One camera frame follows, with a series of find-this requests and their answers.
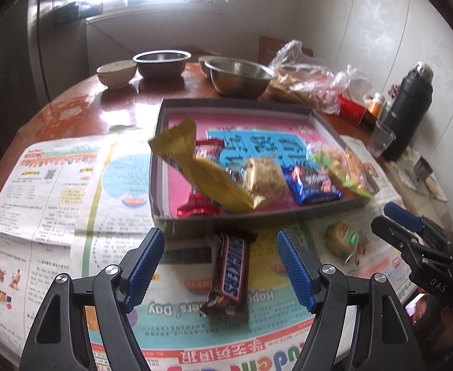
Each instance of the silver bolt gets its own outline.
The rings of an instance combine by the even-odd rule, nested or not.
[[[333,265],[323,265],[322,271],[327,275],[332,275],[333,273],[336,272],[336,269]]]
[[[379,283],[386,282],[386,276],[384,276],[383,274],[375,274],[374,279],[376,279],[376,282],[379,282]]]
[[[108,265],[104,271],[107,275],[114,275],[118,273],[119,269],[118,265]]]
[[[68,278],[69,278],[69,276],[67,274],[60,274],[56,277],[55,280],[57,283],[62,284],[62,283],[65,283]]]

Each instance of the blue circle on newspaper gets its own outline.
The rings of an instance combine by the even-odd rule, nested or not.
[[[111,161],[103,173],[104,190],[125,206],[137,208],[148,200],[151,155],[128,155]]]

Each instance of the table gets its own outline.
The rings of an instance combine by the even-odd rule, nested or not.
[[[197,64],[187,64],[182,78],[167,83],[146,83],[137,75],[128,86],[106,90],[92,76],[62,93],[23,126],[0,162],[0,191],[22,152],[30,145],[52,139],[107,134],[113,125],[143,126],[146,107],[158,106],[164,97],[219,97]],[[270,99],[265,92],[261,99]],[[339,134],[367,142],[370,131],[340,117],[325,115]]]

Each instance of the window sill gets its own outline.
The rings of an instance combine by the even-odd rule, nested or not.
[[[216,14],[221,13],[220,8],[215,3],[174,1],[174,2],[145,3],[130,5],[126,7],[113,8],[106,10],[101,15],[87,18],[86,21],[89,23],[96,23],[110,18],[122,17],[126,15],[135,15],[144,12],[159,12],[159,11],[163,12],[186,11]]]

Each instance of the thermos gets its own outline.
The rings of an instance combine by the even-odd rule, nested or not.
[[[432,80],[431,67],[419,62],[401,81],[400,92],[383,120],[396,135],[396,139],[383,153],[386,159],[398,160],[412,140],[431,106]]]

